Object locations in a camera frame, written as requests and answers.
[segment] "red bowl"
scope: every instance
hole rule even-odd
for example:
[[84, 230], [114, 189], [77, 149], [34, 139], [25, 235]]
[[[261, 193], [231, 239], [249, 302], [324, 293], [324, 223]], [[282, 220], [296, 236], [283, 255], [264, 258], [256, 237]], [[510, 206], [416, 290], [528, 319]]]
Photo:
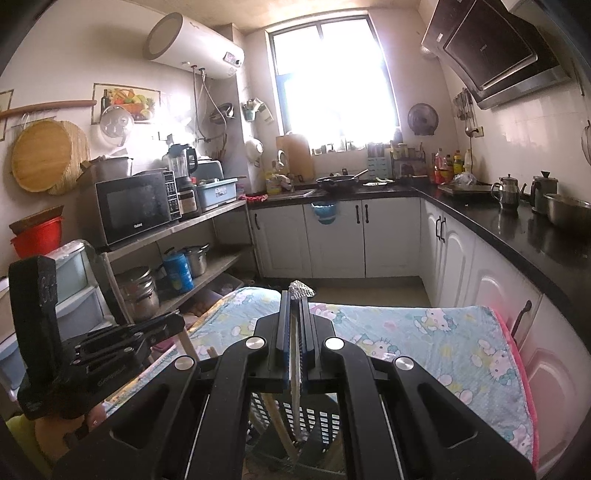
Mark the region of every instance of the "red bowl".
[[51, 220], [25, 230], [20, 235], [10, 240], [17, 255], [20, 258], [32, 257], [34, 255], [47, 255], [58, 248], [61, 244], [61, 221], [62, 217], [55, 217]]

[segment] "cabinet door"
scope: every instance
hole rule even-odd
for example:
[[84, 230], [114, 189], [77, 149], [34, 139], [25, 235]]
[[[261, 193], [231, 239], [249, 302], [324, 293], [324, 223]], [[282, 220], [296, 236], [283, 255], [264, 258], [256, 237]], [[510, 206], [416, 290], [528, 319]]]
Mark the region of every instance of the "cabinet door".
[[361, 202], [337, 202], [329, 225], [318, 221], [312, 205], [304, 205], [313, 278], [364, 278]]
[[519, 352], [538, 415], [538, 477], [542, 477], [568, 446], [591, 407], [591, 356], [545, 296]]
[[421, 251], [420, 275], [425, 291], [431, 302], [436, 305], [437, 278], [441, 242], [437, 239], [441, 224], [441, 211], [426, 200], [421, 201]]
[[418, 198], [364, 200], [365, 276], [418, 274], [420, 201]]
[[476, 235], [447, 215], [443, 216], [439, 232], [441, 260], [437, 307], [458, 307], [468, 284]]
[[310, 278], [310, 252], [302, 205], [250, 212], [262, 275], [268, 278]]
[[490, 307], [513, 328], [521, 310], [529, 300], [532, 308], [525, 313], [515, 337], [517, 345], [531, 325], [540, 304], [541, 293], [505, 257], [479, 238], [476, 239], [470, 280], [461, 306], [484, 305]]

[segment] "microwave control panel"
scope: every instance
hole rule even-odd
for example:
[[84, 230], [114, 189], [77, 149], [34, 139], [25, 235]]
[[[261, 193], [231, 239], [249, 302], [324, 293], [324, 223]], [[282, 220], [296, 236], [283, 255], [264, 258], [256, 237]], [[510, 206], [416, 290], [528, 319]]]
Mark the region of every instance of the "microwave control panel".
[[170, 219], [178, 220], [181, 218], [181, 209], [178, 204], [177, 184], [174, 181], [172, 171], [164, 172], [164, 184], [166, 185], [166, 196], [168, 199], [168, 208], [170, 209]]

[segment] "blue blanket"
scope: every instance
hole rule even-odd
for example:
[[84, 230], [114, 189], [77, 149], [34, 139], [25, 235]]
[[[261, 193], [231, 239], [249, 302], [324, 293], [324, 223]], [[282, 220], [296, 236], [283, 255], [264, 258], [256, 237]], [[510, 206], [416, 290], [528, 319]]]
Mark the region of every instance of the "blue blanket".
[[[190, 336], [199, 357], [207, 348], [221, 354], [251, 336], [256, 321], [279, 311], [280, 293], [245, 287], [212, 307]], [[376, 358], [408, 355], [532, 461], [537, 449], [533, 406], [527, 380], [519, 373], [514, 344], [485, 307], [406, 309], [310, 303], [310, 311], [332, 320], [338, 337]], [[171, 348], [111, 399], [109, 414], [138, 391], [176, 356]]]

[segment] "plastic bag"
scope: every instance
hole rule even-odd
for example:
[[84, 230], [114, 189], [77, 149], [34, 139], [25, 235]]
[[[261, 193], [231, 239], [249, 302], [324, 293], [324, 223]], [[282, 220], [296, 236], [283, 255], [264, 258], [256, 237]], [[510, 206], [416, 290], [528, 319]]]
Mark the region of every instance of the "plastic bag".
[[478, 180], [474, 175], [465, 171], [463, 173], [457, 174], [453, 177], [453, 180], [450, 182], [451, 185], [459, 185], [463, 187], [467, 187], [469, 185], [477, 185]]

